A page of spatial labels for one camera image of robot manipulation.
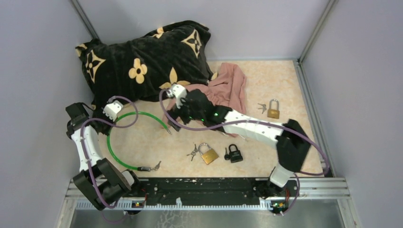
floor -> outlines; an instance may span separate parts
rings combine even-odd
[[[292,61],[229,61],[237,64],[247,76],[246,115],[270,122],[285,123],[288,119],[297,120],[310,139],[313,139],[307,111],[299,87]],[[219,70],[222,62],[209,62],[213,72]],[[280,119],[270,119],[267,113],[261,113],[258,103],[267,104],[276,98],[280,102]],[[139,111],[149,112],[162,118],[163,112],[158,103],[138,101]],[[134,108],[125,108],[122,112],[132,112]],[[126,125],[134,116],[119,121]],[[191,127],[201,127],[195,122]],[[161,161],[158,171],[138,172],[139,177],[268,177],[277,164],[276,150],[262,142],[241,137],[232,138],[215,131],[192,132],[171,129],[169,135],[160,124],[148,116],[139,116],[138,122],[126,129],[114,129],[111,133],[112,148],[122,161],[133,166],[155,166]],[[106,146],[106,137],[100,135],[99,143],[103,155],[119,170],[119,165],[110,155]],[[201,156],[191,161],[186,156],[194,149],[194,143],[208,143],[220,156],[206,165]],[[224,160],[225,148],[235,143],[243,155],[243,161],[231,164]],[[318,173],[322,171],[318,152],[311,148],[303,165],[303,171]]]

gold flower pattern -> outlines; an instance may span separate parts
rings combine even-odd
[[[182,43],[185,43],[192,48],[194,54],[196,55],[196,58],[199,56],[202,43],[200,42],[200,37],[197,30],[194,30],[193,33],[190,34],[190,36],[182,40]]]
[[[213,76],[211,76],[211,80],[210,80],[210,81],[212,81],[212,80],[216,79],[216,78],[217,78],[217,76],[218,76],[218,72],[215,72],[215,73],[213,74]]]
[[[178,75],[176,74],[175,68],[172,67],[171,72],[169,74],[169,80],[170,82],[165,82],[160,86],[160,89],[169,89],[171,88],[172,84],[177,83],[182,86],[189,85],[190,82],[188,81],[178,81]]]
[[[157,29],[157,34],[154,34],[153,37],[157,37],[157,39],[159,39],[163,35],[163,33],[164,33],[163,28],[160,27]]]
[[[80,50],[79,48],[82,48],[83,50],[86,50],[87,46],[85,44],[80,44],[80,45],[78,45],[76,47],[76,53],[77,53],[78,57],[81,56],[81,52],[82,52],[82,50]]]
[[[147,66],[145,64],[141,64],[139,58],[135,58],[133,68],[129,70],[129,77],[131,79],[136,79],[136,82],[141,84],[144,82],[145,74],[147,74]]]
[[[87,73],[89,73],[89,75],[91,76],[91,80],[93,83],[95,83],[96,70],[98,70],[99,66],[105,61],[106,59],[102,59],[96,56],[93,50],[91,50],[91,52],[87,54],[86,69]]]

pink towel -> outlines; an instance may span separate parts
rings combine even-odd
[[[213,105],[224,105],[245,114],[245,85],[246,76],[243,74],[240,67],[236,64],[223,63],[221,64],[218,77],[209,82],[208,85],[193,84],[185,85],[188,91],[200,89],[206,94],[208,100]],[[172,99],[166,107],[170,110],[175,105],[176,99]],[[166,116],[163,116],[162,121],[168,123]]]

wire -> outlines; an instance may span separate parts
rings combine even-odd
[[[294,173],[294,176],[295,176],[295,178],[297,179],[297,193],[295,194],[295,198],[294,198],[294,200],[291,202],[291,204],[290,204],[290,206],[288,207],[288,209],[283,212],[283,214],[277,213],[277,214],[275,214],[275,215],[281,215],[281,216],[286,215],[286,214],[291,210],[291,208],[294,206],[295,202],[297,201],[297,198],[298,198],[298,196],[299,196],[300,182],[299,182],[299,177],[297,176],[296,173]]]
[[[136,110],[136,117],[135,117],[134,121],[133,121],[131,124],[126,125],[126,126],[118,126],[118,125],[116,125],[116,124],[110,123],[110,122],[108,122],[108,121],[106,121],[106,120],[103,120],[103,119],[100,119],[100,118],[90,118],[90,119],[84,121],[84,123],[83,123],[83,125],[81,126],[81,129],[80,129],[80,137],[81,137],[81,141],[80,141],[80,142],[81,142],[81,146],[82,146],[82,148],[83,148],[84,156],[85,156],[85,158],[86,158],[86,160],[87,160],[88,171],[89,171],[89,176],[90,176],[91,182],[92,182],[92,184],[93,184],[93,186],[94,186],[94,189],[95,189],[95,192],[96,192],[97,196],[99,197],[99,200],[102,202],[102,204],[103,204],[105,207],[110,208],[110,209],[113,209],[113,208],[115,208],[115,207],[117,206],[117,201],[115,202],[114,205],[112,205],[112,206],[109,205],[109,204],[105,201],[104,197],[102,197],[102,194],[101,194],[101,192],[99,191],[99,188],[98,188],[98,186],[97,186],[97,184],[96,184],[94,172],[92,171],[91,161],[90,161],[90,159],[89,159],[88,151],[87,151],[87,149],[86,149],[86,145],[85,145],[85,141],[84,141],[84,129],[85,129],[85,126],[86,126],[88,123],[90,123],[91,121],[99,121],[99,122],[105,123],[105,124],[107,124],[107,125],[109,125],[109,126],[111,126],[111,127],[117,127],[117,128],[126,128],[126,127],[133,126],[133,124],[135,124],[135,123],[137,122],[137,119],[138,119],[138,110],[137,110],[136,105],[134,105],[134,103],[133,103],[132,101],[130,101],[128,98],[123,97],[123,96],[112,96],[112,97],[109,99],[109,101],[113,101],[113,100],[115,100],[115,99],[117,99],[117,98],[118,98],[118,99],[123,99],[123,100],[127,101],[127,102],[130,103],[130,104],[134,107],[134,109]]]
[[[147,192],[145,191],[145,189],[141,189],[141,191],[143,191],[145,193],[144,201],[142,202],[142,206],[138,206],[136,208],[143,208],[145,206],[145,202],[147,201]],[[121,219],[119,219],[117,221],[111,221],[111,220],[109,220],[109,219],[107,219],[105,217],[104,211],[101,211],[102,217],[109,224],[120,224],[120,223],[122,223],[130,215],[129,212],[127,212],[127,211],[125,211],[124,213],[125,213],[125,215],[123,215],[123,217]]]
[[[191,131],[206,131],[206,130],[216,129],[216,128],[219,128],[219,127],[222,127],[222,126],[227,126],[227,125],[230,125],[230,124],[240,124],[240,123],[261,124],[261,125],[265,125],[265,126],[269,126],[269,127],[279,128],[279,129],[281,129],[281,130],[284,130],[284,131],[293,133],[293,134],[299,136],[300,138],[304,139],[304,140],[307,141],[308,143],[310,143],[312,146],[314,146],[314,147],[317,149],[317,151],[320,153],[320,155],[321,155],[321,156],[323,157],[323,159],[325,160],[326,169],[325,169],[322,173],[309,173],[309,172],[303,172],[303,171],[300,171],[299,173],[302,173],[302,174],[305,174],[305,175],[311,175],[311,176],[321,176],[321,175],[326,175],[326,174],[329,172],[329,170],[330,170],[329,161],[328,161],[328,159],[327,159],[325,153],[324,153],[324,152],[322,151],[322,149],[319,147],[319,145],[317,145],[315,142],[313,142],[312,140],[310,140],[308,137],[304,136],[303,134],[301,134],[301,133],[299,133],[299,132],[297,132],[297,131],[295,131],[295,130],[293,130],[293,129],[291,129],[291,128],[284,127],[284,126],[282,126],[282,125],[276,125],[276,124],[272,124],[272,123],[269,123],[269,122],[262,122],[262,121],[249,120],[249,119],[248,119],[248,120],[231,121],[231,122],[221,123],[221,124],[218,124],[218,125],[214,125],[214,126],[210,126],[210,127],[203,127],[203,128],[192,128],[192,127],[188,127],[188,126],[182,125],[182,124],[178,123],[176,120],[174,120],[174,119],[168,114],[168,112],[166,111],[166,109],[165,109],[165,107],[164,107],[164,105],[163,105],[163,93],[164,93],[164,92],[168,92],[168,90],[167,90],[167,89],[163,89],[163,90],[160,91],[160,94],[159,94],[160,106],[161,106],[161,108],[162,108],[164,114],[166,115],[166,117],[167,117],[172,123],[174,123],[175,125],[177,125],[177,126],[183,128],[183,129],[191,130]]]
[[[131,112],[131,113],[126,113],[126,114],[124,114],[124,115],[118,117],[118,119],[116,120],[116,123],[117,123],[119,120],[121,120],[121,119],[123,119],[123,118],[125,118],[125,117],[127,117],[127,116],[136,115],[136,114],[139,114],[139,115],[146,115],[146,116],[149,116],[149,117],[155,119],[156,121],[158,121],[158,122],[165,128],[165,130],[166,130],[168,133],[171,132],[171,131],[168,129],[168,126],[167,126],[162,120],[160,120],[160,119],[159,119],[158,117],[156,117],[155,115],[152,115],[152,114],[146,113],[146,112]],[[128,169],[131,169],[131,170],[137,170],[137,167],[131,166],[131,165],[128,165],[128,164],[124,163],[122,160],[120,160],[120,159],[115,155],[115,153],[114,153],[113,150],[112,150],[112,146],[111,146],[111,138],[110,138],[111,131],[112,131],[112,128],[109,130],[109,135],[108,135],[107,138],[106,138],[106,144],[108,145],[108,150],[109,150],[109,152],[111,153],[112,157],[113,157],[119,164],[123,165],[124,167],[126,167],[126,168],[128,168]]]
[[[290,193],[289,193],[289,190],[286,188],[286,200],[285,200],[285,202],[288,202],[289,197],[290,197]]]
[[[88,106],[86,103],[84,102],[80,102],[82,105],[84,105],[85,107],[87,107],[89,110],[93,111],[94,109],[91,108],[90,106]]]

metal panel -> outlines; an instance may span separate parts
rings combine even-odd
[[[122,211],[104,211],[109,220],[119,220]],[[121,224],[109,224],[97,210],[76,210],[71,228],[342,228],[335,200],[302,200],[285,216],[273,216],[268,211],[142,211]]]
[[[91,36],[66,0],[2,0],[0,18],[0,227],[54,227],[79,161],[64,109],[93,98],[74,47]]]
[[[401,0],[339,1],[302,64],[363,227],[403,223],[401,9]]]

